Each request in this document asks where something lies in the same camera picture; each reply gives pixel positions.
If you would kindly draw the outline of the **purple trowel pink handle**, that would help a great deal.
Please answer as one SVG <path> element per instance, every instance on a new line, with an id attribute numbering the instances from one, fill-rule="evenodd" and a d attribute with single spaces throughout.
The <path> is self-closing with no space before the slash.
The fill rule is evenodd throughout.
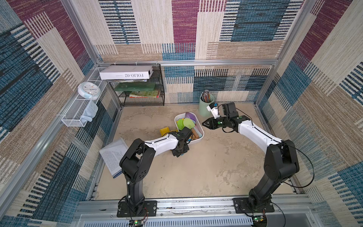
<path id="1" fill-rule="evenodd" d="M 190 112 L 186 112 L 185 113 L 185 118 L 189 118 L 191 119 L 192 121 L 196 122 L 197 121 L 197 118 L 196 116 L 193 114 L 193 113 L 190 113 Z"/>

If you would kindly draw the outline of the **white plastic storage box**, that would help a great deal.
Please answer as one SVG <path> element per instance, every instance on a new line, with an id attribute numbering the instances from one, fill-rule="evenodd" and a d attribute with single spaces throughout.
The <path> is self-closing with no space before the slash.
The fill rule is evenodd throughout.
<path id="1" fill-rule="evenodd" d="M 176 121 L 177 120 L 179 120 L 179 119 L 184 119 L 185 118 L 185 113 L 182 113 L 182 114 L 179 114 L 179 115 L 177 115 L 176 117 L 175 117 L 175 124 L 176 124 Z M 203 139 L 203 137 L 204 137 L 204 131 L 203 131 L 203 129 L 202 129 L 202 125 L 201 125 L 201 123 L 199 122 L 199 120 L 198 120 L 198 118 L 197 118 L 197 121 L 196 122 L 194 122 L 195 123 L 195 130 L 196 130 L 196 132 L 197 132 L 197 134 L 199 135 L 199 139 L 195 139 L 195 137 L 194 137 L 194 135 L 192 134 L 192 136 L 190 137 L 190 139 L 189 139 L 189 141 L 190 141 L 190 143 L 189 143 L 189 145 L 193 145 L 193 144 L 196 144 L 196 143 L 198 143 L 198 142 L 200 142 L 202 139 Z"/>

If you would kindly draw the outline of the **pale green trowel wooden handle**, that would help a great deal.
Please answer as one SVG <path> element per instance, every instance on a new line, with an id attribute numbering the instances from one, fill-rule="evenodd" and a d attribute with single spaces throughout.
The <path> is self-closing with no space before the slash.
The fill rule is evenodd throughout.
<path id="1" fill-rule="evenodd" d="M 194 129 L 196 125 L 195 125 L 195 123 L 193 122 L 192 119 L 184 118 L 183 125 L 184 125 L 184 127 L 187 127 L 188 129 L 191 130 L 191 132 L 194 135 L 195 139 L 199 139 L 199 135 L 197 134 L 196 130 Z"/>

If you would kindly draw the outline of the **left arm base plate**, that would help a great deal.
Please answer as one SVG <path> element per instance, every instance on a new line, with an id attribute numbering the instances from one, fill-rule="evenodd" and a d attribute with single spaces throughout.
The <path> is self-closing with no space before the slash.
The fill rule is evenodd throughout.
<path id="1" fill-rule="evenodd" d="M 133 206 L 127 201 L 119 201 L 116 216 L 118 218 L 155 217 L 157 201 L 144 201 Z"/>

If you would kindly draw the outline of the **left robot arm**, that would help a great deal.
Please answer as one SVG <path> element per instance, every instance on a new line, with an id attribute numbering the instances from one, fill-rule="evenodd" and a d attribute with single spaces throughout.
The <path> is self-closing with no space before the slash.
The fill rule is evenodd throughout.
<path id="1" fill-rule="evenodd" d="M 145 215 L 155 216 L 151 205 L 145 202 L 143 194 L 143 179 L 148 174 L 155 156 L 166 151 L 172 151 L 176 157 L 189 150 L 189 139 L 192 136 L 191 129 L 185 127 L 181 131 L 172 131 L 161 138 L 151 141 L 136 139 L 126 151 L 120 161 L 122 173 L 127 183 L 127 194 L 118 203 L 117 217 L 141 217 Z"/>

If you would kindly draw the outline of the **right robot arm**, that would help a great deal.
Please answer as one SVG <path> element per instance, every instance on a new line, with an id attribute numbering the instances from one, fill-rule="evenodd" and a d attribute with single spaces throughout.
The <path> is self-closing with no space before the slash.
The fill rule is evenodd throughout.
<path id="1" fill-rule="evenodd" d="M 254 142 L 264 153 L 264 175 L 250 190 L 247 198 L 233 200 L 236 213 L 274 212 L 272 194 L 282 182 L 300 170 L 295 144 L 267 133 L 253 122 L 249 116 L 239 115 L 234 103 L 222 105 L 224 116 L 220 116 L 218 105 L 211 103 L 207 110 L 212 117 L 202 123 L 208 129 L 230 128 Z"/>

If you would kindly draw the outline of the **green trowel yellow handle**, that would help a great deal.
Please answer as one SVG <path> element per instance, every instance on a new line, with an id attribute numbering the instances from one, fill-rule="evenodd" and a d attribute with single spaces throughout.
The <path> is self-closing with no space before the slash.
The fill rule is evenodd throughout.
<path id="1" fill-rule="evenodd" d="M 179 119 L 176 121 L 176 124 L 177 124 L 177 128 L 179 131 L 183 130 L 184 129 L 184 123 L 183 123 L 184 119 Z"/>

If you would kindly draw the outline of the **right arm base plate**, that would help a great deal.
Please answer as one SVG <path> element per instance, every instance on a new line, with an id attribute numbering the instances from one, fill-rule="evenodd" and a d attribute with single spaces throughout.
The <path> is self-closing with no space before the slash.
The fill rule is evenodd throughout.
<path id="1" fill-rule="evenodd" d="M 252 197 L 236 197 L 232 201 L 237 214 L 273 213 L 275 211 L 271 199 L 259 201 Z"/>

